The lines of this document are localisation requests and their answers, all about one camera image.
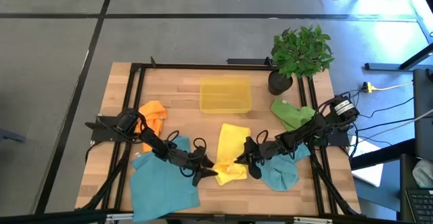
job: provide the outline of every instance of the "orange cloth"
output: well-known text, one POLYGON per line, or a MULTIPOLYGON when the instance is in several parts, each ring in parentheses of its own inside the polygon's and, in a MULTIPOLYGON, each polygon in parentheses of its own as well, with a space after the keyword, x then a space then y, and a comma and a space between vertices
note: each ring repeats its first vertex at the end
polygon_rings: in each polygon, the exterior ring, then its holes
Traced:
MULTIPOLYGON (((162 131, 162 120, 168 118, 164 106, 162 106, 159 101, 149 101, 144 106, 140 107, 138 111, 146 117, 146 124, 148 127, 155 132, 156 136, 159 136, 162 131)), ((135 127, 136 133, 140 133, 140 127, 141 121, 139 120, 139 123, 135 127)), ((151 151, 152 148, 148 144, 143 143, 143 152, 146 153, 151 151)))

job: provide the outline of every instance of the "potted plant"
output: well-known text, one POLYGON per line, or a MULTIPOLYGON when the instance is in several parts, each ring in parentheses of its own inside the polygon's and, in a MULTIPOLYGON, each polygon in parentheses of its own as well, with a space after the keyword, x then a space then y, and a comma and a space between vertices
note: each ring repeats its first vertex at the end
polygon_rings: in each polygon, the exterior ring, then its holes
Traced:
POLYGON ((309 28, 301 26, 299 32, 296 31, 288 28, 273 37, 271 55, 278 67, 268 78, 268 90, 273 95, 280 95, 292 86, 292 74, 311 78, 329 68, 334 60, 326 44, 331 37, 322 33, 320 25, 315 30, 311 25, 309 28))

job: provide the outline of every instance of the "yellow plastic container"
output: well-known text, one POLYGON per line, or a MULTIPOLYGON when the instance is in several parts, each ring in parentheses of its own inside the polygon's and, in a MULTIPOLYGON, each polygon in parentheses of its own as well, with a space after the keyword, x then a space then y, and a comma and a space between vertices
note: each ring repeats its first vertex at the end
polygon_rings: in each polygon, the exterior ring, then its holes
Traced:
POLYGON ((247 113, 251 110, 250 77, 200 79, 200 109, 206 114, 247 113))

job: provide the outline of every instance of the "green cloth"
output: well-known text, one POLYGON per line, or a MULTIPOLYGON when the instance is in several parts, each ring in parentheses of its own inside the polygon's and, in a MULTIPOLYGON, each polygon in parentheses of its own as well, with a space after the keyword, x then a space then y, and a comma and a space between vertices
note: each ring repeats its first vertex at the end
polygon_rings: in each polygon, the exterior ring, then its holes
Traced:
POLYGON ((301 127, 311 119, 315 112, 313 109, 306 106, 298 109, 282 99, 276 99, 272 103, 271 111, 281 119, 287 131, 301 127))

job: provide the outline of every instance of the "cloth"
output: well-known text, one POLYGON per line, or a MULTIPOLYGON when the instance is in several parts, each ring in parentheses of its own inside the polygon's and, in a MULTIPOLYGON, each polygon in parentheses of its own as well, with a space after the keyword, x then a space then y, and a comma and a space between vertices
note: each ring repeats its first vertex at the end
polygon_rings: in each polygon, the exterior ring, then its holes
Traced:
MULTIPOLYGON (((149 101, 140 107, 138 111, 146 117, 146 124, 148 127, 155 132, 156 136, 159 136, 162 131, 162 121, 168 118, 164 106, 162 106, 159 101, 149 101)), ((139 119, 139 123, 135 127, 136 133, 140 133, 140 127, 141 121, 139 119)), ((151 151, 152 148, 148 144, 143 143, 143 152, 146 153, 151 151)))
MULTIPOLYGON (((308 122, 315 111, 308 107, 295 108, 287 101, 276 99, 271 111, 281 119, 287 131, 293 131, 308 122)), ((296 163, 304 157, 310 156, 309 149, 301 144, 295 151, 294 159, 290 155, 278 155, 266 160, 265 164, 257 164, 262 171, 262 180, 272 190, 287 191, 299 181, 296 163)))
POLYGON ((413 168, 412 175, 420 188, 433 188, 433 162, 420 160, 413 168))
POLYGON ((250 134, 249 128, 223 123, 219 134, 216 162, 212 168, 218 173, 215 178, 219 185, 224 185, 231 180, 247 178, 246 166, 236 164, 234 161, 244 152, 244 143, 250 134))
POLYGON ((315 112, 306 106, 298 109, 282 99, 276 99, 272 103, 271 111, 281 119, 287 131, 293 131, 301 127, 311 119, 315 112))
MULTIPOLYGON (((191 151, 189 139, 178 136, 177 148, 191 151)), ((131 197, 134 222, 149 221, 165 214, 200 205, 192 177, 184 177, 179 167, 162 161, 154 154, 143 154, 132 161, 131 197)))

